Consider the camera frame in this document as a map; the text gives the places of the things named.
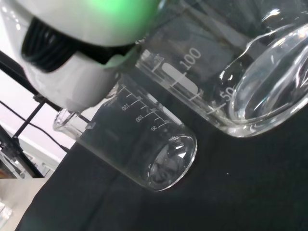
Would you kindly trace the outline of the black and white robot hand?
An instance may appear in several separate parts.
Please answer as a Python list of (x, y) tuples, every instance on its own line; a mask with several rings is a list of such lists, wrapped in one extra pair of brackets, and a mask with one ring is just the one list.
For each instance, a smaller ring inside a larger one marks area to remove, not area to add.
[(73, 112), (99, 104), (139, 59), (165, 0), (3, 0), (0, 15), (29, 83)]

